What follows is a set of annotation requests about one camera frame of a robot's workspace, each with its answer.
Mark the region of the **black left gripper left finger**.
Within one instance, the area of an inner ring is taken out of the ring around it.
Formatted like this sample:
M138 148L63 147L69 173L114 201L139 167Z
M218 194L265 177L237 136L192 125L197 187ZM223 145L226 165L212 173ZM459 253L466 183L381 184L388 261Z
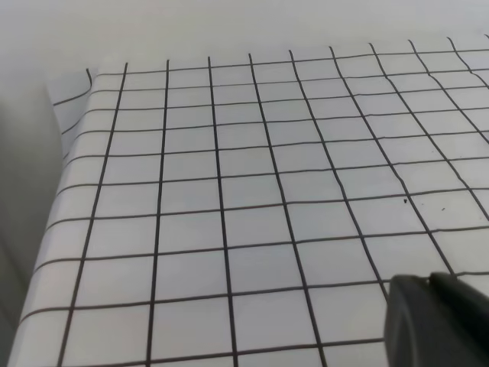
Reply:
M384 325L390 366L467 366L465 339L427 281L411 275L392 278Z

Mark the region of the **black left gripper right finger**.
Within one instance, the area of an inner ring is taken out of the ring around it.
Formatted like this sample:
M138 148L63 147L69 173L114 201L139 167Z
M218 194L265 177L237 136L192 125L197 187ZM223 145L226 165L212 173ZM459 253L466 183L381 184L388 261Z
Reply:
M429 286L448 316L456 341L470 357L488 366L488 296L441 272L429 276Z

